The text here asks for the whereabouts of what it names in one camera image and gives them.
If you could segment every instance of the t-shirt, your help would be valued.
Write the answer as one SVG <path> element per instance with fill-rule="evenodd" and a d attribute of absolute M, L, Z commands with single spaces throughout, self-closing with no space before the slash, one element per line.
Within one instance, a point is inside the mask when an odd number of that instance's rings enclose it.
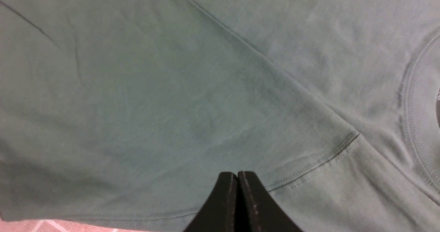
<path fill-rule="evenodd" d="M 0 0 L 0 213 L 181 231 L 255 171 L 304 231 L 440 231 L 440 0 Z"/>

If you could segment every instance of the tile grout line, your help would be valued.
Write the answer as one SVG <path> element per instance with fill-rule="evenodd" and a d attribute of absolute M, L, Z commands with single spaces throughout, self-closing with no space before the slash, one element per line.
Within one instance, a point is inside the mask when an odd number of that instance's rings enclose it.
<path fill-rule="evenodd" d="M 58 229 L 60 232 L 68 232 L 67 229 L 63 228 L 61 225 L 57 224 L 54 220 L 44 220 L 48 224 L 52 225 L 55 229 Z"/>
<path fill-rule="evenodd" d="M 31 232 L 36 232 L 41 227 L 41 225 L 43 223 L 44 223 L 44 220 L 39 220 L 38 223 L 36 223 L 35 227 L 33 227 Z"/>

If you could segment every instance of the pink tiled floor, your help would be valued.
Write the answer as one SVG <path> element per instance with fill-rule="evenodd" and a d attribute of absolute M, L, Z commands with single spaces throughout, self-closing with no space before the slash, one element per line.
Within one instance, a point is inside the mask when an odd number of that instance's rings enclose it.
<path fill-rule="evenodd" d="M 109 229 L 60 220 L 29 220 L 4 222 L 0 220 L 0 232 L 139 232 L 135 230 Z"/>

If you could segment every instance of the stitching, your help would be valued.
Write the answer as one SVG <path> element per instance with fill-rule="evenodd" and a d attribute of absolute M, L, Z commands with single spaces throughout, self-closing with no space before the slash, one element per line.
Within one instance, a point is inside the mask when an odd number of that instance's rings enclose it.
<path fill-rule="evenodd" d="M 257 227 L 258 231 L 261 232 L 261 226 L 260 226 L 260 223 L 258 222 L 258 214 L 259 214 L 258 205 L 255 203 L 253 196 L 252 196 L 252 192 L 250 191 L 249 183 L 246 178 L 246 172 L 243 172 L 243 177 L 245 179 L 247 192 L 249 193 L 250 201 L 252 202 L 252 210 L 255 213 L 255 226 Z"/>
<path fill-rule="evenodd" d="M 282 180 L 278 180 L 277 182 L 275 182 L 275 183 L 272 184 L 272 185 L 269 185 L 268 187 L 273 187 L 273 186 L 278 185 L 278 184 L 280 184 L 280 183 L 286 182 L 287 180 L 290 180 L 290 179 L 294 178 L 294 177 L 297 176 L 298 174 L 301 174 L 303 171 L 306 171 L 308 168 L 312 167 L 312 166 L 315 165 L 316 163 L 321 162 L 322 160 L 324 160 L 325 158 L 327 158 L 329 155 L 333 154 L 333 153 L 336 152 L 338 149 L 340 149 L 340 148 L 345 144 L 345 142 L 346 142 L 349 138 L 351 138 L 351 136 L 352 136 L 354 133 L 355 133 L 355 132 L 350 133 L 350 135 L 349 135 L 344 141 L 342 141 L 342 143 L 341 143 L 336 149 L 332 150 L 330 153 L 328 153 L 327 155 L 325 155 L 325 156 L 322 157 L 321 159 L 317 160 L 317 161 L 314 162 L 314 163 L 311 163 L 309 166 L 307 166 L 307 167 L 301 169 L 301 170 L 298 171 L 296 174 L 293 174 L 292 176 L 290 176 L 290 177 L 286 177 L 286 178 L 284 178 L 284 179 L 282 179 Z"/>
<path fill-rule="evenodd" d="M 324 167 L 321 167 L 321 168 L 316 169 L 316 170 L 315 170 L 316 172 L 315 172 L 314 174 L 312 174 L 311 176 L 305 178 L 304 180 L 302 180 L 301 182 L 297 183 L 296 185 L 293 185 L 293 186 L 289 187 L 288 189 L 291 190 L 291 189 L 294 189 L 294 188 L 296 188 L 296 187 L 298 187 L 298 186 L 300 186 L 300 185 L 306 183 L 307 181 L 309 181 L 310 179 L 312 179 L 314 176 L 316 176 L 317 174 L 319 174 L 319 172 L 321 172 L 323 168 L 328 168 L 328 167 L 332 166 L 333 164 L 336 164 L 337 162 L 339 162 L 339 160 L 341 160 L 341 159 L 342 159 L 343 157 L 345 157 L 349 152 L 351 152 L 352 149 L 354 149 L 354 146 L 357 145 L 358 142 L 359 142 L 359 141 L 356 141 L 354 144 L 350 145 L 349 148 L 347 148 L 347 150 L 346 150 L 345 152 L 342 152 L 341 155 L 339 155 L 339 157 L 338 157 L 334 162 L 329 163 L 328 165 L 326 165 L 326 166 L 324 166 Z M 289 191 L 289 190 L 287 190 L 287 188 L 286 188 L 286 189 L 284 189 L 284 190 L 282 190 L 282 191 L 278 191 L 278 192 L 276 192 L 275 190 L 277 190 L 277 189 L 278 189 L 278 188 L 272 190 L 272 191 L 274 191 L 274 195 L 275 195 L 275 196 L 279 196 L 279 195 L 285 193 L 286 191 Z"/>
<path fill-rule="evenodd" d="M 418 54 L 414 64 L 412 65 L 412 72 L 408 75 L 408 78 L 405 81 L 405 86 L 407 88 L 406 94 L 409 94 L 410 100 L 408 100 L 408 95 L 402 96 L 403 99 L 404 99 L 404 113 L 405 113 L 404 133 L 405 133 L 405 138 L 406 138 L 407 142 L 410 144 L 410 147 L 413 149 L 413 152 L 415 152 L 416 157 L 420 161 L 421 167 L 425 171 L 425 172 L 420 172 L 421 176 L 423 177 L 425 182 L 428 185 L 430 185 L 432 188 L 434 188 L 437 192 L 439 192 L 438 188 L 434 187 L 434 185 L 432 183 L 432 180 L 430 180 L 429 178 L 430 177 L 431 178 L 435 178 L 437 181 L 439 181 L 439 179 L 435 175 L 435 173 L 433 173 L 432 171 L 428 171 L 427 166 L 425 166 L 426 157 L 421 152 L 419 152 L 419 150 L 415 146 L 415 143 L 414 143 L 414 140 L 413 140 L 413 136 L 412 136 L 413 135 L 412 131 L 414 130 L 414 126 L 412 124 L 414 124 L 414 121 L 413 121 L 413 118 L 412 118 L 411 111 L 413 110 L 414 106 L 413 106 L 411 101 L 414 98 L 414 86 L 411 85 L 411 83 L 417 79 L 418 71 L 420 70 L 419 62 L 430 51 L 430 47 L 432 47 L 432 43 L 435 42 L 439 37 L 440 37 L 440 34 L 437 33 L 429 41 L 429 43 L 426 44 L 425 47 L 423 47 L 423 49 Z"/>

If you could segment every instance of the teal cotton fabric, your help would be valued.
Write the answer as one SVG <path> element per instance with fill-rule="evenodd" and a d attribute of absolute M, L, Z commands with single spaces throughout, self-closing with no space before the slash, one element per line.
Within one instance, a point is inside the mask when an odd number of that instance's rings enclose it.
<path fill-rule="evenodd" d="M 0 0 L 0 213 L 181 231 L 255 171 L 305 231 L 439 231 L 440 0 Z"/>

